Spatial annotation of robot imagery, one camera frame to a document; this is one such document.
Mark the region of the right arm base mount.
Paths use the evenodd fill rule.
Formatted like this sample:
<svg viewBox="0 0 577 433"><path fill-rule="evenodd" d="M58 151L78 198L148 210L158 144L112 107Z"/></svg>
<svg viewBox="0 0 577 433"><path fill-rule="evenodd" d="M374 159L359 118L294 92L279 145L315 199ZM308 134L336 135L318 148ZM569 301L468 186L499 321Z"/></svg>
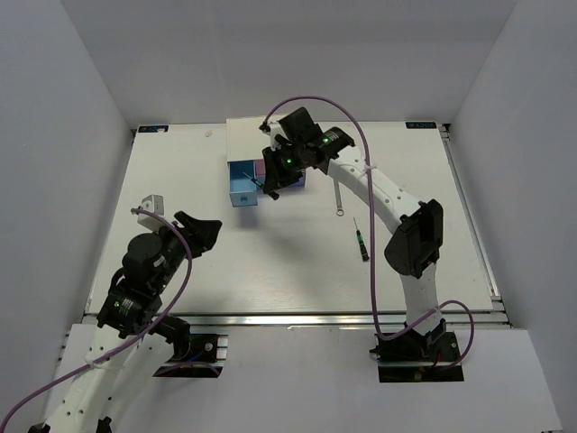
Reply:
<svg viewBox="0 0 577 433"><path fill-rule="evenodd" d="M380 383L463 382L456 363L461 352L454 332L446 332L423 354L404 337L384 342L376 336L369 353L377 362Z"/></svg>

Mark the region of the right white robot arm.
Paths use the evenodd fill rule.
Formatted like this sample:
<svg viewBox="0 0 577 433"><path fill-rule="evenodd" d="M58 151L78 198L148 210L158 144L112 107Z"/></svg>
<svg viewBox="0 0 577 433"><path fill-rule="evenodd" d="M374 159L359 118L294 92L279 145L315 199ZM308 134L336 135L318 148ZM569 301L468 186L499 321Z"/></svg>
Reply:
<svg viewBox="0 0 577 433"><path fill-rule="evenodd" d="M384 257L401 279L408 351L420 360L430 358L446 330L435 283L444 234L441 204L407 193L364 161L349 134L339 127L322 130L304 107L278 121L265 120L260 129L270 138L262 151L265 194L297 183L308 168L320 170L348 188L387 227L391 238Z"/></svg>

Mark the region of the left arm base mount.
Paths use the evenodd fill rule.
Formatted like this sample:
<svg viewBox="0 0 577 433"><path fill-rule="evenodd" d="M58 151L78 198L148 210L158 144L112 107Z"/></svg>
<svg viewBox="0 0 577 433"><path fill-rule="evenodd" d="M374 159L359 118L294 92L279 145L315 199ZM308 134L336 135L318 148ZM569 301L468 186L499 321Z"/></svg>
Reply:
<svg viewBox="0 0 577 433"><path fill-rule="evenodd" d="M193 330L188 343L179 348L167 363L154 374L160 378L216 379L227 357L228 334L216 331Z"/></svg>

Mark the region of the small black precision screwdriver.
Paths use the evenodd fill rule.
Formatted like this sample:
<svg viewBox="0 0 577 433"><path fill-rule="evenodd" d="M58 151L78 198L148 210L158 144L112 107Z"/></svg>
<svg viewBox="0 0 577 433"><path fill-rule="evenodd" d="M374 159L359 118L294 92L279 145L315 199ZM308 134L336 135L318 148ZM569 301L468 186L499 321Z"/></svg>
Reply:
<svg viewBox="0 0 577 433"><path fill-rule="evenodd" d="M249 174L246 173L246 172L243 172L243 175L244 175L245 177L247 177L258 189L264 189L263 183L262 183L260 180L258 180L257 178L249 175Z"/></svg>

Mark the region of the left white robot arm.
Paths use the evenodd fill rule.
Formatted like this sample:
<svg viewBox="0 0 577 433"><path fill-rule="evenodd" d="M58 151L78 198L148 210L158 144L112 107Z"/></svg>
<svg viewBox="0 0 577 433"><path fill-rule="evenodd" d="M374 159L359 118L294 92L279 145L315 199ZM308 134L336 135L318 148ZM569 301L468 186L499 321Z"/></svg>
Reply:
<svg viewBox="0 0 577 433"><path fill-rule="evenodd" d="M81 371L32 432L111 432L156 373L207 363L189 324L169 314L161 294L182 263L215 246L223 224L183 211L172 223L143 207L133 212L147 230L129 242L111 278Z"/></svg>

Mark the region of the light blue small drawer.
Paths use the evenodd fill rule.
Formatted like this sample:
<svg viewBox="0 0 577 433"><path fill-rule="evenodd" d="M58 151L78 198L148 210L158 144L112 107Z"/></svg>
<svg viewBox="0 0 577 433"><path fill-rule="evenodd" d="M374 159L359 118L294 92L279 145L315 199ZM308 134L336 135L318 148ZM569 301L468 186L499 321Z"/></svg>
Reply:
<svg viewBox="0 0 577 433"><path fill-rule="evenodd" d="M254 207L258 205L254 161L231 161L229 169L229 198L233 207Z"/></svg>

